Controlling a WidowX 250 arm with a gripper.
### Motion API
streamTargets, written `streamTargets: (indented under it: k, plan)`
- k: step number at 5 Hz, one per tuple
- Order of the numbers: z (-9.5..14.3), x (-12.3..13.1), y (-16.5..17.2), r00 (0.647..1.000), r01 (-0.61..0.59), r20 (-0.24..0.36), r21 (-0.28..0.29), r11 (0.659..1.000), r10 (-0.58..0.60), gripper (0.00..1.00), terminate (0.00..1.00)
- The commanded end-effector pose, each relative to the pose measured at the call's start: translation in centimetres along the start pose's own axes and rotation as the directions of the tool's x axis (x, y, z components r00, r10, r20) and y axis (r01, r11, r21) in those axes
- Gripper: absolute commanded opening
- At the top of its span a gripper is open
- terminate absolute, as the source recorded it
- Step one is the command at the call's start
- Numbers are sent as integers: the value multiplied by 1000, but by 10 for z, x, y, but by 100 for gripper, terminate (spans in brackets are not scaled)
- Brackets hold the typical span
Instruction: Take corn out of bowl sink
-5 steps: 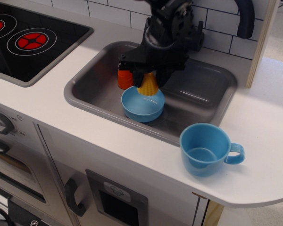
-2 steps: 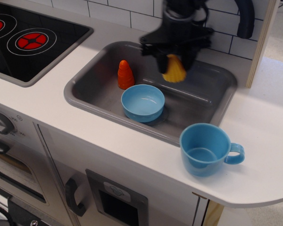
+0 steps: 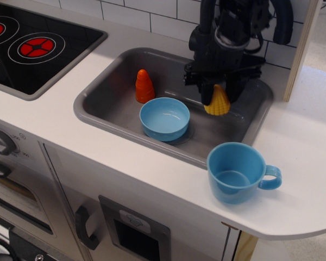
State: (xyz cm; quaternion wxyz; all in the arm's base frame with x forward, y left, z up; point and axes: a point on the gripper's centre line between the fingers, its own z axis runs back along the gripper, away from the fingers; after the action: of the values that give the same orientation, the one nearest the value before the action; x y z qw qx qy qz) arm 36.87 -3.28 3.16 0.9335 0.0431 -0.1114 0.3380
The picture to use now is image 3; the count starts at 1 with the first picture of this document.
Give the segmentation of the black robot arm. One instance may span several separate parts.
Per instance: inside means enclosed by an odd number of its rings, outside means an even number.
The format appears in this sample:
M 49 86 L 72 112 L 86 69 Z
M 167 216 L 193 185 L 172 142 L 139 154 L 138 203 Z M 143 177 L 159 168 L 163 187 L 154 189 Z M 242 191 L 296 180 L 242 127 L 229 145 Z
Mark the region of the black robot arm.
M 184 83 L 198 86 L 203 105 L 211 104 L 215 84 L 225 83 L 235 102 L 247 82 L 261 76 L 261 48 L 246 48 L 252 38 L 263 44 L 261 32 L 272 18 L 268 8 L 268 1 L 201 1 L 199 25 L 189 39 L 194 61 L 185 65 Z

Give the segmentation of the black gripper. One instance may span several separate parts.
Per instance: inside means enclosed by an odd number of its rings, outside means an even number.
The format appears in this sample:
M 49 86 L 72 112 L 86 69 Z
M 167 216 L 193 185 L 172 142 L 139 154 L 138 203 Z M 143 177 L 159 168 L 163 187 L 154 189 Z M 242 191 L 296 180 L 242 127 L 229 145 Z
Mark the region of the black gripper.
M 212 40 L 198 47 L 194 61 L 185 65 L 184 84 L 197 85 L 203 105 L 210 105 L 214 80 L 226 80 L 226 94 L 230 103 L 238 100 L 250 78 L 261 75 L 265 58 L 246 50 L 246 45 L 232 46 Z

